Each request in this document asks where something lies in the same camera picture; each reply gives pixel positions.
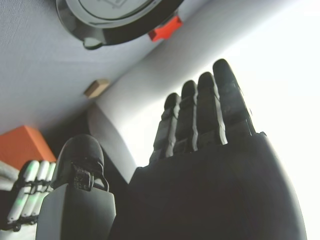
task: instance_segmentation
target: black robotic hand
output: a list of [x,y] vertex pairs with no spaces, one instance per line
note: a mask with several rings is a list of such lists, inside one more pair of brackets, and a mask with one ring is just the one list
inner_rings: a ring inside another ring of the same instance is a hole
[[110,240],[306,240],[300,206],[224,60],[168,96]]

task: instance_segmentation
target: round lid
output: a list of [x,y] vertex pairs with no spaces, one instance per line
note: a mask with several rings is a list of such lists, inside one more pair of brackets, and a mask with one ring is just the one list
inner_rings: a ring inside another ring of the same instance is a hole
[[147,7],[153,0],[79,0],[92,16],[104,20],[128,18]]

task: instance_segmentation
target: orange box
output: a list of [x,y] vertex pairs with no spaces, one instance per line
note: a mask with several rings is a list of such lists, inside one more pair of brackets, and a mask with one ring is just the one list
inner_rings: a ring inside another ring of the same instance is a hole
[[39,130],[20,126],[0,135],[0,161],[20,170],[29,160],[56,161]]

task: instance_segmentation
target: wooden block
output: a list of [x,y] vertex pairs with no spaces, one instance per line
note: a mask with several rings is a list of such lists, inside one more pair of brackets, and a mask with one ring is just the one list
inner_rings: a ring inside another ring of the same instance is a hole
[[90,87],[84,92],[88,99],[98,97],[108,86],[109,81],[106,79],[95,80]]
[[21,126],[0,135],[0,160],[20,170],[29,160],[47,160],[56,158],[39,130]]

